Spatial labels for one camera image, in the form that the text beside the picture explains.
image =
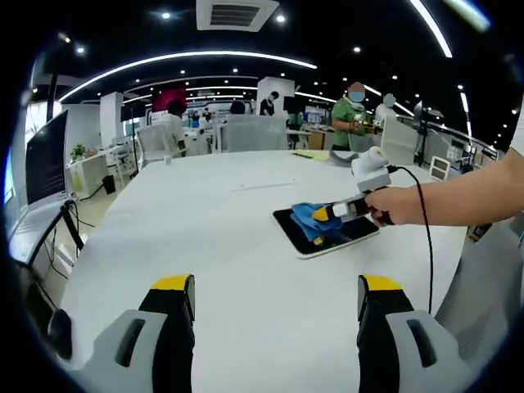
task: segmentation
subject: floor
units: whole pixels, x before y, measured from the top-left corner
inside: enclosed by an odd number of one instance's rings
[[[124,179],[124,187],[129,183],[129,178]],[[116,199],[116,197],[123,190],[122,184],[118,177],[115,176],[115,188],[116,192],[107,195],[106,191],[102,187],[99,189],[91,198],[84,201],[77,201],[79,209],[79,218],[87,224],[91,224],[94,227],[98,226],[104,217],[107,209]],[[79,223],[79,234],[85,242],[89,241],[89,235],[94,228],[89,227],[86,224]],[[51,249],[53,233],[47,238],[47,247]],[[56,237],[55,237],[55,257],[53,265],[58,271],[63,273],[66,277],[69,276],[72,268],[66,262],[74,263],[76,261],[76,246],[69,234],[66,224],[61,220],[56,226]],[[52,298],[52,301],[59,305],[61,302],[64,289],[66,288],[66,279],[60,274],[56,273],[55,270],[49,269],[45,278],[43,279],[43,287],[45,288],[48,295]]]

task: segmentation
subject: ceiling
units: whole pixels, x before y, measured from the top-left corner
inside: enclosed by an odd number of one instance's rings
[[[462,84],[468,97],[472,136],[489,144],[497,141],[497,147],[506,149],[518,117],[512,110],[520,108],[524,85],[524,34],[518,28],[518,16],[524,12],[522,2],[477,1],[492,22],[485,33],[473,29],[441,0],[422,2],[446,37],[453,58],[444,56],[409,0],[282,0],[257,33],[197,30],[195,0],[136,1],[114,11],[103,7],[104,3],[98,7],[95,2],[88,8],[84,3],[68,4],[66,17],[48,40],[42,72],[91,79],[117,66],[170,53],[260,52],[305,61],[318,68],[238,56],[184,57],[123,70],[98,80],[64,102],[97,100],[98,93],[127,91],[169,79],[221,75],[216,79],[190,79],[191,88],[224,85],[225,76],[229,75],[229,84],[234,80],[236,85],[256,86],[255,79],[231,77],[262,79],[285,73],[286,78],[301,86],[301,92],[322,93],[333,99],[340,98],[354,81],[383,94],[393,93],[397,102],[411,111],[418,101],[415,94],[420,94],[427,106],[444,114],[445,118],[439,121],[466,133],[466,115],[457,89]],[[162,12],[169,12],[171,17],[162,19]],[[286,22],[278,23],[276,15],[284,15]],[[59,32],[66,34],[71,43],[58,38]],[[78,46],[85,48],[81,55],[75,51]],[[353,50],[357,46],[361,48],[359,53]],[[174,85],[185,86],[185,82]],[[161,85],[155,86],[155,91],[157,88],[160,90]],[[46,88],[38,90],[35,99],[43,99]],[[56,95],[61,97],[68,90],[60,86]],[[145,95],[151,93],[151,88],[133,92]],[[369,102],[365,105],[369,110],[382,101],[372,93],[367,97]],[[395,110],[404,114],[399,108]]]

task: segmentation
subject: air vent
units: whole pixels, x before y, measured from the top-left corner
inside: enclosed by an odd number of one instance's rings
[[[271,0],[196,0],[199,30],[259,31],[278,7]]]

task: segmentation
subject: potted plant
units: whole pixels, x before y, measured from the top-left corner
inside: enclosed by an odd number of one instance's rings
[[[85,153],[85,147],[82,146],[80,143],[77,143],[75,147],[73,147],[73,151],[71,152],[71,159],[73,161],[77,161],[79,158],[82,158]]]

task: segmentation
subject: blue cloth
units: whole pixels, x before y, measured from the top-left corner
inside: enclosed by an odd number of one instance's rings
[[[304,231],[304,235],[310,242],[314,241],[319,236],[340,237],[340,229],[342,228],[342,220],[335,217],[326,222],[319,222],[313,217],[313,213],[318,209],[327,206],[326,203],[297,203],[291,209],[291,219],[295,221]]]

